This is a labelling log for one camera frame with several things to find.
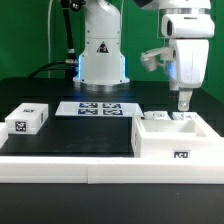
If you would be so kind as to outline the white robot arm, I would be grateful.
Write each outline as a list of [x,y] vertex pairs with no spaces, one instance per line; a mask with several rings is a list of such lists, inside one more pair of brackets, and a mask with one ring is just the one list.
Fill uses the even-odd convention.
[[[133,0],[145,10],[158,12],[158,36],[164,46],[141,54],[143,66],[164,68],[170,90],[178,94],[178,109],[187,111],[195,88],[204,80],[208,39],[215,25],[209,11],[212,0]],[[73,83],[92,91],[109,91],[126,85],[125,57],[120,52],[122,19],[106,0],[60,0],[63,10],[68,59],[74,63]],[[85,10],[85,49],[77,55],[69,12]]]

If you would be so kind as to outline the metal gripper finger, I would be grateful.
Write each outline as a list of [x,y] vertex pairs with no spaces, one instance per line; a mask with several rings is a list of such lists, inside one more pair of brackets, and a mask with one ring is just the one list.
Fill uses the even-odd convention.
[[188,111],[190,107],[190,100],[192,96],[191,89],[180,89],[178,97],[178,110]]

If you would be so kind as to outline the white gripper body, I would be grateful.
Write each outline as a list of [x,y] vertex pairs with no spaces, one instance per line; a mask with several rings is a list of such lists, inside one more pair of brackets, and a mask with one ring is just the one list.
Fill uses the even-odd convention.
[[161,33],[174,50],[169,76],[179,88],[199,88],[205,76],[214,22],[208,14],[165,14],[161,24]]

